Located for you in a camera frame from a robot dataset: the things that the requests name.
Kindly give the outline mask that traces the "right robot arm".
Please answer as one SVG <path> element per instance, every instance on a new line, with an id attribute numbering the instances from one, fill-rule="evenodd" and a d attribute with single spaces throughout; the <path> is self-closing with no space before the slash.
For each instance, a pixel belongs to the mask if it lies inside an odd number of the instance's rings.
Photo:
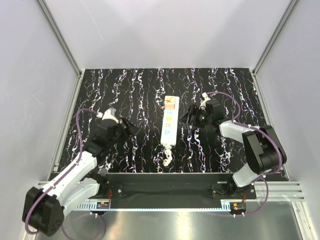
<path id="1" fill-rule="evenodd" d="M 190 105 L 179 122 L 243 144 L 246 164 L 226 183 L 214 189 L 220 196 L 239 198 L 250 185 L 277 173 L 287 162 L 287 155 L 272 126 L 250 126 L 228 119 L 216 99 Z"/>

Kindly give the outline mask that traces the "pink cube plug adapter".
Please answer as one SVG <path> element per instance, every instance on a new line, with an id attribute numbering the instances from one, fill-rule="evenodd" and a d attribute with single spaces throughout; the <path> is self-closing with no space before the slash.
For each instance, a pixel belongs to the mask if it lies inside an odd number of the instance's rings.
<path id="1" fill-rule="evenodd" d="M 174 110 L 176 104 L 176 97 L 167 95 L 164 98 L 164 109 L 165 110 Z"/>

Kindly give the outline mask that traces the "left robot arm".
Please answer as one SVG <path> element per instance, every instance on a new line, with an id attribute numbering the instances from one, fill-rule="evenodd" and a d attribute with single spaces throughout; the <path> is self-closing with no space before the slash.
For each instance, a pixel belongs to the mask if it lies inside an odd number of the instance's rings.
<path id="1" fill-rule="evenodd" d="M 65 217 L 91 197 L 108 194 L 107 179 L 98 173 L 110 148 L 124 144 L 139 128 L 127 119 L 109 117 L 98 122 L 76 158 L 41 188 L 32 187 L 25 196 L 22 221 L 28 234 L 48 237 L 62 226 Z"/>

